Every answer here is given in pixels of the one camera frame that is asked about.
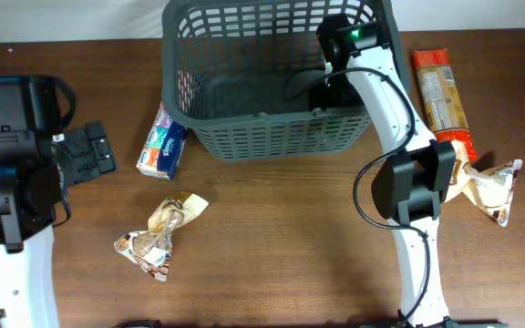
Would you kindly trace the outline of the tissue pack multipack box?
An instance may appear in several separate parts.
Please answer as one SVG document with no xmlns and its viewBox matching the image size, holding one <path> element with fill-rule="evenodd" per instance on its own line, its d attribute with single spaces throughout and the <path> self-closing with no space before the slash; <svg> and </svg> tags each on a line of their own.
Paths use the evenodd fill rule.
<svg viewBox="0 0 525 328">
<path fill-rule="evenodd" d="M 136 168 L 146 176 L 174 179 L 188 130 L 174 121 L 160 103 Z"/>
</svg>

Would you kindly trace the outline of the grey plastic shopping basket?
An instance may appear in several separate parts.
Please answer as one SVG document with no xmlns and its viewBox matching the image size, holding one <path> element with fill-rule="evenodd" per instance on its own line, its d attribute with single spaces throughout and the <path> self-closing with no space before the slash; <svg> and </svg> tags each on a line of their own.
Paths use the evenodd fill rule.
<svg viewBox="0 0 525 328">
<path fill-rule="evenodd" d="M 360 101 L 335 100 L 316 29 L 328 15 L 377 22 L 404 87 L 411 80 L 388 1 L 209 1 L 166 4 L 161 99 L 173 119 L 227 161 L 331 153 L 370 124 Z"/>
</svg>

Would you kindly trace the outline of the long pasta package red ends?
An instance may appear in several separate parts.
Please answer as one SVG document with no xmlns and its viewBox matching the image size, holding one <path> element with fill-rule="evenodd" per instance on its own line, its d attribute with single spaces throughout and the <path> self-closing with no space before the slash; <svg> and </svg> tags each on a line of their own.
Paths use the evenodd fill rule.
<svg viewBox="0 0 525 328">
<path fill-rule="evenodd" d="M 437 141 L 460 141 L 470 161 L 479 158 L 446 48 L 414 50 L 413 62 L 428 128 Z"/>
</svg>

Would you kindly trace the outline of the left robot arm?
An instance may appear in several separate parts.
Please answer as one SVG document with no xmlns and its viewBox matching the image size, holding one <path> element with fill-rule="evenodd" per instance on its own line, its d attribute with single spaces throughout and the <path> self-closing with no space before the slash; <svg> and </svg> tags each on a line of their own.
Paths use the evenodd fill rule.
<svg viewBox="0 0 525 328">
<path fill-rule="evenodd" d="M 56 208 L 116 170 L 101 122 L 69 129 L 77 98 L 59 77 L 0 77 L 0 327 L 57 327 Z"/>
</svg>

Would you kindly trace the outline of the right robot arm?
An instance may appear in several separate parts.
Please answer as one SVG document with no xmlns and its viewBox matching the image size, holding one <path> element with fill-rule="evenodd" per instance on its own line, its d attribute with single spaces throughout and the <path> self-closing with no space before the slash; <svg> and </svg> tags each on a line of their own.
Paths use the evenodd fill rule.
<svg viewBox="0 0 525 328">
<path fill-rule="evenodd" d="M 380 25 L 353 25 L 344 14 L 328 15 L 316 34 L 333 85 L 344 81 L 371 118 L 382 155 L 359 171 L 378 166 L 371 192 L 391 231 L 401 276 L 397 326 L 445 327 L 449 311 L 442 293 L 437 237 L 440 207 L 448 193 L 456 153 L 439 142 L 418 116 L 396 70 L 394 52 Z"/>
</svg>

